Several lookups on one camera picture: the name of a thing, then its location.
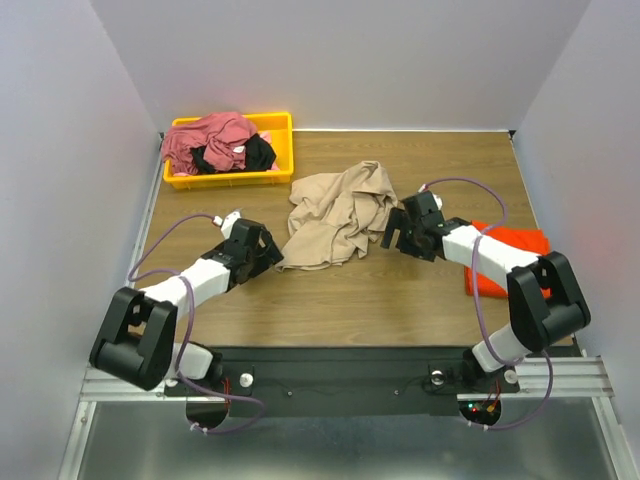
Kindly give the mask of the beige t shirt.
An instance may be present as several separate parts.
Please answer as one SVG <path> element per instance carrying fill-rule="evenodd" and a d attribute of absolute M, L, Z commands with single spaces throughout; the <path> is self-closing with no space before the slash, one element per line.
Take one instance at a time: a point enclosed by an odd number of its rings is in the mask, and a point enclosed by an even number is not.
<path fill-rule="evenodd" d="M 363 258 L 384 233 L 398 199 L 386 169 L 362 161 L 341 173 L 319 173 L 294 181 L 287 220 L 290 235 L 276 266 L 313 271 Z"/>

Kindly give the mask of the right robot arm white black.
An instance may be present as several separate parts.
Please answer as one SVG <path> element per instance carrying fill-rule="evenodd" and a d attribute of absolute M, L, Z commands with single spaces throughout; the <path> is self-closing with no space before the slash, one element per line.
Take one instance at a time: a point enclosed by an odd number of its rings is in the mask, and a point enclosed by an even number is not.
<path fill-rule="evenodd" d="M 459 217 L 445 219 L 436 195 L 423 191 L 390 210 L 381 246 L 392 241 L 402 253 L 463 265 L 507 293 L 509 322 L 464 354 L 463 384 L 482 390 L 496 371 L 540 353 L 587 327 L 591 313 L 566 256 L 522 250 L 481 233 Z"/>

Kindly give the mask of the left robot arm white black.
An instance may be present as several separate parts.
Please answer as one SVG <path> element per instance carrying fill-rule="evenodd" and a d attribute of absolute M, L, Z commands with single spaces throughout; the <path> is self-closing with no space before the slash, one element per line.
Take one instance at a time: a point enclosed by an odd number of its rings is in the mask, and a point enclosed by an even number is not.
<path fill-rule="evenodd" d="M 202 394 L 221 386 L 215 354 L 190 340 L 195 311 L 274 267 L 283 255 L 266 226 L 238 211 L 201 217 L 220 229 L 223 241 L 181 272 L 166 269 L 168 278 L 158 284 L 117 290 L 89 356 L 92 367 L 146 391 L 168 379 L 188 379 Z"/>

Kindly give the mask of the black t shirt in bin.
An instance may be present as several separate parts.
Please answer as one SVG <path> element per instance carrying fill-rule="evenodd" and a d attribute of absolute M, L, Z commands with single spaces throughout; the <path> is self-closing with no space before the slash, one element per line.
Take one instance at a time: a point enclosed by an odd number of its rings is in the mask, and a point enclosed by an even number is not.
<path fill-rule="evenodd" d="M 191 149 L 193 164 L 199 175 L 279 170 L 275 150 L 271 143 L 260 134 L 253 135 L 244 145 L 239 146 L 239 149 L 244 154 L 244 162 L 233 164 L 229 169 L 221 169 L 207 162 L 204 159 L 204 146 Z"/>

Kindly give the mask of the orange folded t shirt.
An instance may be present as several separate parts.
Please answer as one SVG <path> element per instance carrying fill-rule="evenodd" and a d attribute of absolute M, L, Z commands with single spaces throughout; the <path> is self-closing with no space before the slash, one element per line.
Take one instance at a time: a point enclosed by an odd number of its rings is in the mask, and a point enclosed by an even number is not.
<path fill-rule="evenodd" d="M 551 252 L 551 243 L 539 229 L 512 229 L 508 227 L 495 227 L 489 231 L 489 236 L 511 247 L 531 251 L 538 255 L 547 255 Z M 508 297 L 507 291 L 499 284 L 479 274 L 477 278 L 478 294 L 481 297 L 502 298 Z"/>

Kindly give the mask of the pink t shirt in bin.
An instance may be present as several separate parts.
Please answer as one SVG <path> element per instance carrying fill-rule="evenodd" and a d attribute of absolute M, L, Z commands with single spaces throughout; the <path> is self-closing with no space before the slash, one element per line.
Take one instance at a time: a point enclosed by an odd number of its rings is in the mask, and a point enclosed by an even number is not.
<path fill-rule="evenodd" d="M 162 157 L 174 175 L 200 174 L 192 149 L 204 148 L 203 161 L 217 172 L 244 170 L 246 154 L 239 151 L 258 133 L 257 127 L 237 112 L 212 113 L 196 121 L 172 126 L 162 143 Z"/>

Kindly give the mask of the yellow plastic bin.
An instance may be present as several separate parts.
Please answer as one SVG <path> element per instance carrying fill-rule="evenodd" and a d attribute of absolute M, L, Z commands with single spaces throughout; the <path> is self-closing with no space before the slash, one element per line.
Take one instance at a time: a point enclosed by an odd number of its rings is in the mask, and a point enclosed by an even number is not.
<path fill-rule="evenodd" d="M 287 112 L 241 115 L 254 123 L 258 129 L 258 133 L 264 131 L 271 133 L 272 145 L 277 154 L 277 165 L 280 168 L 279 171 L 178 177 L 172 174 L 169 161 L 164 160 L 162 157 L 164 161 L 163 180 L 175 189 L 231 187 L 289 182 L 294 173 L 291 115 Z M 202 117 L 177 118 L 173 121 L 172 126 L 187 124 L 200 118 Z"/>

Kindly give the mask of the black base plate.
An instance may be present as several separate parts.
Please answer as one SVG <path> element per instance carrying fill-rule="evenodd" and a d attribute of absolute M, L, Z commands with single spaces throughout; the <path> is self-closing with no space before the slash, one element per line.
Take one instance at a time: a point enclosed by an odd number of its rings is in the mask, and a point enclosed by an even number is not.
<path fill-rule="evenodd" d="M 470 396 L 478 418 L 491 393 L 519 390 L 514 370 L 485 373 L 464 347 L 225 347 L 193 382 L 234 396 L 230 413 L 251 417 L 456 416 Z"/>

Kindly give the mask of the aluminium frame rail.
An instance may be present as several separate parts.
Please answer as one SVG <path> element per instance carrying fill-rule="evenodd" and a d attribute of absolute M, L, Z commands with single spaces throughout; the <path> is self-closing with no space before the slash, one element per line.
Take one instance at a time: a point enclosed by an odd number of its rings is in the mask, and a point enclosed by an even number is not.
<path fill-rule="evenodd" d="M 177 270 L 186 268 L 195 259 L 198 251 L 211 246 L 212 242 L 220 237 L 217 233 L 210 234 L 202 225 L 188 226 L 185 232 L 179 233 L 167 245 L 160 247 L 148 262 L 141 264 L 139 260 L 151 248 L 153 242 L 160 238 L 162 229 L 190 214 L 218 214 L 224 217 L 236 209 L 251 208 L 253 205 L 251 200 L 242 197 L 246 192 L 244 188 L 227 186 L 175 190 L 163 180 L 164 167 L 165 163 L 159 160 L 152 169 L 149 193 L 127 270 L 127 274 L 134 277 L 144 275 L 147 270 L 154 268 L 161 270 L 159 273 L 150 274 L 141 282 L 143 285 L 165 278 L 170 267 Z M 164 386 L 161 382 L 153 389 L 145 391 L 88 366 L 58 477 L 78 479 L 83 475 L 85 459 L 88 457 L 89 436 L 97 422 L 100 403 L 136 404 L 164 401 Z"/>

